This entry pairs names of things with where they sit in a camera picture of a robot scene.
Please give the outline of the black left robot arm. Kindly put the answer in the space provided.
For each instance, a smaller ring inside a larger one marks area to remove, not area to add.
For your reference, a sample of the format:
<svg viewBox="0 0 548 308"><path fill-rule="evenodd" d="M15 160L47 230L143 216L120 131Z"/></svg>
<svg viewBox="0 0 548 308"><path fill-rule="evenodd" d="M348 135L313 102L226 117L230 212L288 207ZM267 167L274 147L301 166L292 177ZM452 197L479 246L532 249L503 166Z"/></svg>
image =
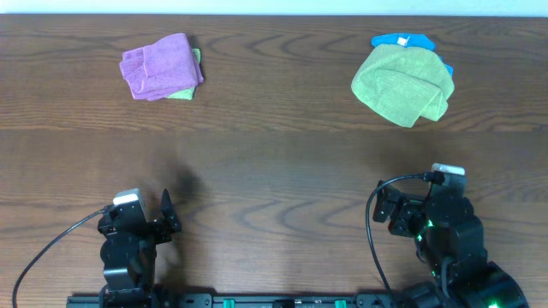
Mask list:
<svg viewBox="0 0 548 308"><path fill-rule="evenodd" d="M162 216L148 221L137 188L118 193L104 209L98 231L105 237L100 250L106 286L100 307L177 307L176 296L155 284L157 246L182 230L170 195L163 190Z"/></svg>

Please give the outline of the purple microfiber cloth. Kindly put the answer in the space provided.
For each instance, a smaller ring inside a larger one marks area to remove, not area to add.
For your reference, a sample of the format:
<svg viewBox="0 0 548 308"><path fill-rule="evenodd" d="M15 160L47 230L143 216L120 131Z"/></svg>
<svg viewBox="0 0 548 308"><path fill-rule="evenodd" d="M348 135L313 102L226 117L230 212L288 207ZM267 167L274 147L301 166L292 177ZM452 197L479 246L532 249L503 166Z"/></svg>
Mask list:
<svg viewBox="0 0 548 308"><path fill-rule="evenodd" d="M154 101L167 98L204 81L193 48L183 33L171 34L154 44L125 51L119 67L135 99Z"/></svg>

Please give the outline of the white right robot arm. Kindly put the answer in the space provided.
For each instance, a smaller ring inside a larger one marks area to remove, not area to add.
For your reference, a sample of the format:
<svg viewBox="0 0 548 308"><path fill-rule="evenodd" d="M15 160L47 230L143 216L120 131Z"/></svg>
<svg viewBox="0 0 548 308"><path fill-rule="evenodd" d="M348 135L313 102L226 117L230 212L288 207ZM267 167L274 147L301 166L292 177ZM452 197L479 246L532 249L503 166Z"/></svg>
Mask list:
<svg viewBox="0 0 548 308"><path fill-rule="evenodd" d="M376 197L373 220L390 219L391 234L414 239L416 254L434 279L396 294L395 306L528 306L519 284L488 259L483 224L462 183L431 184L421 197L380 181Z"/></svg>

